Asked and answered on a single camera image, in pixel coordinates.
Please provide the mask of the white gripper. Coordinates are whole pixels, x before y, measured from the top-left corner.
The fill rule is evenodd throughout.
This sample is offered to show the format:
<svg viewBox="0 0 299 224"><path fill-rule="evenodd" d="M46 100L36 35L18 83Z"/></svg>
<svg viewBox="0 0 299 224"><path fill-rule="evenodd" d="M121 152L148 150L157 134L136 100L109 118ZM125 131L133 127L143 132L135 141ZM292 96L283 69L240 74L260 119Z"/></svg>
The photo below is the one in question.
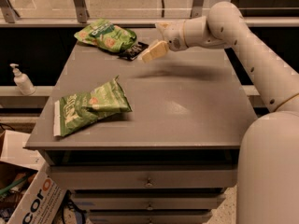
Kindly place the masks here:
<svg viewBox="0 0 299 224"><path fill-rule="evenodd" d="M184 21L157 22L155 27L164 41L155 42L142 53L141 60L144 63L163 57L169 50L181 51L188 48L184 39Z"/></svg>

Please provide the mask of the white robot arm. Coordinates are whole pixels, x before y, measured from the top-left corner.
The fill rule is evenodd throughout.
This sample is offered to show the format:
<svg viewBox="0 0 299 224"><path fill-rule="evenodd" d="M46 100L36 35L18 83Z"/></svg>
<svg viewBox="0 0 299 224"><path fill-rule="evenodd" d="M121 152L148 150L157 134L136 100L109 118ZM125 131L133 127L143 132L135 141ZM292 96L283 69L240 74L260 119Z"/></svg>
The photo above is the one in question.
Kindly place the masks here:
<svg viewBox="0 0 299 224"><path fill-rule="evenodd" d="M146 62L169 50L230 47L268 113L246 130L237 166L236 224L299 224L299 74L247 26L230 2L205 16L155 24L162 41Z"/></svg>

